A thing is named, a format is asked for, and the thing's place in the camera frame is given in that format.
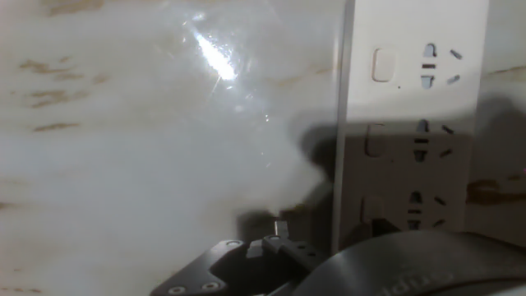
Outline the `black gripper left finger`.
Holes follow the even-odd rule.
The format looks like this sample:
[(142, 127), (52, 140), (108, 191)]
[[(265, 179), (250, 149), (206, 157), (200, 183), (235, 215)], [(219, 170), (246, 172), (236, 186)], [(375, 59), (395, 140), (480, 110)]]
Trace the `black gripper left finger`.
[(203, 252), (151, 292), (151, 296), (291, 295), (325, 254), (288, 237), (288, 224), (251, 243), (224, 240)]

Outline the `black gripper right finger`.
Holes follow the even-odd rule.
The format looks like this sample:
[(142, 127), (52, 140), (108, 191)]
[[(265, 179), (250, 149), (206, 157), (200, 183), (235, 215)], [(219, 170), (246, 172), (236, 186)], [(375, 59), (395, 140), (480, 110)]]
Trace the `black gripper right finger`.
[(373, 238), (400, 232), (400, 229), (387, 219), (374, 219), (371, 221), (371, 236)]

